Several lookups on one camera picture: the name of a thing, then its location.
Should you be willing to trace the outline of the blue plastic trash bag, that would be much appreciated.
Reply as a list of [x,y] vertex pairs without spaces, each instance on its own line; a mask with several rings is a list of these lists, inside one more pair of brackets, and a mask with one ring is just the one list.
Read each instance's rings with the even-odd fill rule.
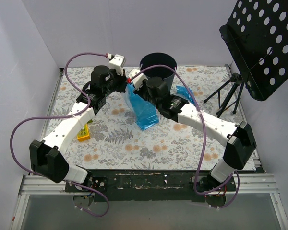
[[159,117],[156,109],[149,102],[135,94],[135,88],[128,84],[124,93],[124,100],[127,106],[132,110],[136,117],[136,124],[142,131],[147,130],[159,123]]

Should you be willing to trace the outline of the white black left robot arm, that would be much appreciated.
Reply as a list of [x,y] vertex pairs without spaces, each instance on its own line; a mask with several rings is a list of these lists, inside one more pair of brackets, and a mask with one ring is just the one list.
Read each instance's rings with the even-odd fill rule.
[[122,67],[113,64],[94,67],[91,80],[83,87],[88,96],[81,94],[69,112],[69,118],[62,120],[41,141],[34,140],[30,144],[32,170],[53,182],[73,181],[81,191],[89,191],[93,183],[88,171],[68,164],[63,155],[83,126],[106,104],[106,97],[113,92],[125,92],[126,85]]

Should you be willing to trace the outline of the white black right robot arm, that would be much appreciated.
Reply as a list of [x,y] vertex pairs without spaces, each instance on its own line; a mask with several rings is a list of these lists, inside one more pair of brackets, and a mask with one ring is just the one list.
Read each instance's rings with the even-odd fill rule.
[[204,111],[187,100],[168,91],[161,77],[140,75],[132,79],[135,94],[152,104],[160,114],[177,123],[202,131],[225,147],[223,157],[206,177],[196,182],[200,192],[218,190],[235,170],[242,170],[256,148],[251,126],[246,122],[235,124],[224,121]]

